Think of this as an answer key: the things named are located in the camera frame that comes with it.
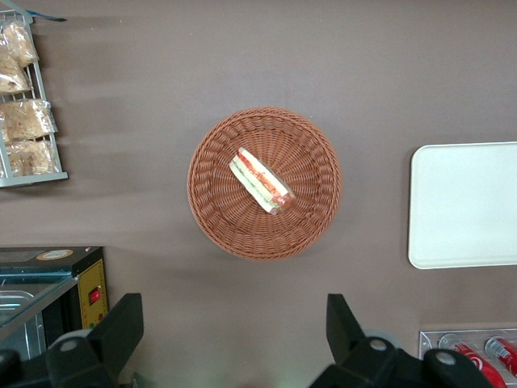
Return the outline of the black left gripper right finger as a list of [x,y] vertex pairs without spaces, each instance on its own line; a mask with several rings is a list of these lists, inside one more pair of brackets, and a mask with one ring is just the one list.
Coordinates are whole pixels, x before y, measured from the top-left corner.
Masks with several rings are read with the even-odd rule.
[[334,363],[312,387],[421,387],[422,366],[390,341],[367,336],[341,294],[326,302],[326,338]]

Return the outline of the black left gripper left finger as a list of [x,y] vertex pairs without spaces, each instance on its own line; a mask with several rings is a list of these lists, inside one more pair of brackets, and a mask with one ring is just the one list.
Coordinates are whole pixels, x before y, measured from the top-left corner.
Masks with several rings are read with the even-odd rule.
[[63,335],[45,353],[52,387],[117,387],[144,334],[142,297],[125,294],[89,331]]

